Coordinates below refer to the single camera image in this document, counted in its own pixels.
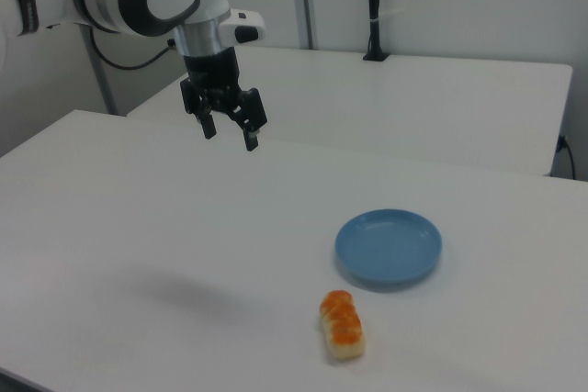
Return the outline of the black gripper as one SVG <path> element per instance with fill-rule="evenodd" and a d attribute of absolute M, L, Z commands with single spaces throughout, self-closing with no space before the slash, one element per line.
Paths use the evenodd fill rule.
<path fill-rule="evenodd" d="M 258 147 L 258 133 L 267 123 L 266 111 L 256 88 L 241 91 L 234 48 L 202 57 L 183 57 L 188 77 L 180 82 L 185 111 L 200 124 L 206 140 L 217 134 L 211 111 L 229 113 L 243 132 L 245 148 Z"/>

